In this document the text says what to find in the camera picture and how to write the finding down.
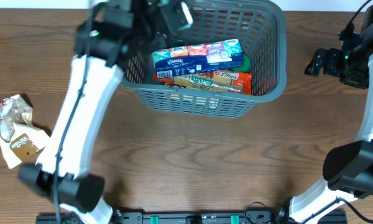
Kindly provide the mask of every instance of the white wall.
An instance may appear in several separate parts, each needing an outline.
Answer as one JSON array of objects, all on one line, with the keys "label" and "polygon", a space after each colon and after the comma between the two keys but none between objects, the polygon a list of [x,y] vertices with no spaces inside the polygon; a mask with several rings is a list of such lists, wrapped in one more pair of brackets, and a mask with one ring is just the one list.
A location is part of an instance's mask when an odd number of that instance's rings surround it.
[{"label": "white wall", "polygon": [[[272,0],[284,11],[357,11],[366,0]],[[0,8],[85,9],[88,0],[0,0]]]}]

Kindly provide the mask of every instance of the brown label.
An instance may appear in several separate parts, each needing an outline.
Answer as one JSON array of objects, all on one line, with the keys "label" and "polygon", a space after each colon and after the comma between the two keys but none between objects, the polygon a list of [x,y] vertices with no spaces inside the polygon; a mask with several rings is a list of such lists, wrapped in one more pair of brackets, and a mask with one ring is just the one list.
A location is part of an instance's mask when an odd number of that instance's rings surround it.
[{"label": "brown label", "polygon": [[39,150],[27,134],[21,134],[18,138],[11,141],[10,149],[22,162],[28,160]]}]

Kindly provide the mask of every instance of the food package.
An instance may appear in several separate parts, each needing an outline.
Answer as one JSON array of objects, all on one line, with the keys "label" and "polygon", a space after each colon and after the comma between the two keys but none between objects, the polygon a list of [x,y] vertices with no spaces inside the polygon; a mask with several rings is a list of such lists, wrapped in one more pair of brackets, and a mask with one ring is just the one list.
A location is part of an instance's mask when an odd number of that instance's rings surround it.
[{"label": "food package", "polygon": [[153,57],[157,78],[229,70],[244,60],[238,39],[158,50]]},{"label": "food package", "polygon": [[49,136],[32,124],[32,108],[20,95],[0,101],[0,147],[10,169],[43,149]]},{"label": "food package", "polygon": [[162,78],[160,82],[167,85],[177,85],[182,88],[196,88],[207,91],[230,91],[232,93],[242,93],[251,95],[252,75],[243,72],[231,72],[221,70],[215,72],[205,72],[196,75],[184,75],[175,78]]}]

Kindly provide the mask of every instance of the gray plastic basket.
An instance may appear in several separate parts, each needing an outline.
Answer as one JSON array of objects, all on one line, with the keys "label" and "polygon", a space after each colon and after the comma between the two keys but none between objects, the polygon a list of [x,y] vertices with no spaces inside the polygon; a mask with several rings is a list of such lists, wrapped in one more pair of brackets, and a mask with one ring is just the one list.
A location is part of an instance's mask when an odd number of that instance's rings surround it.
[{"label": "gray plastic basket", "polygon": [[286,87],[286,18],[268,0],[189,0],[194,24],[180,37],[185,45],[238,38],[252,60],[252,93],[219,93],[146,84],[153,76],[146,55],[138,53],[125,68],[123,86],[149,108],[228,118],[244,115],[257,103],[278,98]]}]

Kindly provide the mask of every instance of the wooden table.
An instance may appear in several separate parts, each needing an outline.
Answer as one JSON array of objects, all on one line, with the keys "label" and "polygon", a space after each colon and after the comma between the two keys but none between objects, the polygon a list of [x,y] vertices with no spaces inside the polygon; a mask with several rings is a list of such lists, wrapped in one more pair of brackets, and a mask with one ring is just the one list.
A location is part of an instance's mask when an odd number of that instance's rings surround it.
[{"label": "wooden table", "polygon": [[[337,33],[352,14],[286,16],[287,89],[241,119],[161,113],[117,90],[92,167],[105,177],[111,205],[147,212],[242,210],[253,201],[273,207],[321,177],[326,153],[356,137],[367,92],[303,71],[316,49],[340,46]],[[52,130],[67,90],[73,34],[84,19],[77,10],[0,10],[0,100],[25,93],[34,123]],[[354,204],[373,218],[373,197]],[[362,222],[346,210],[351,223]],[[0,223],[33,223],[42,212],[53,205],[17,180],[0,150]]]}]

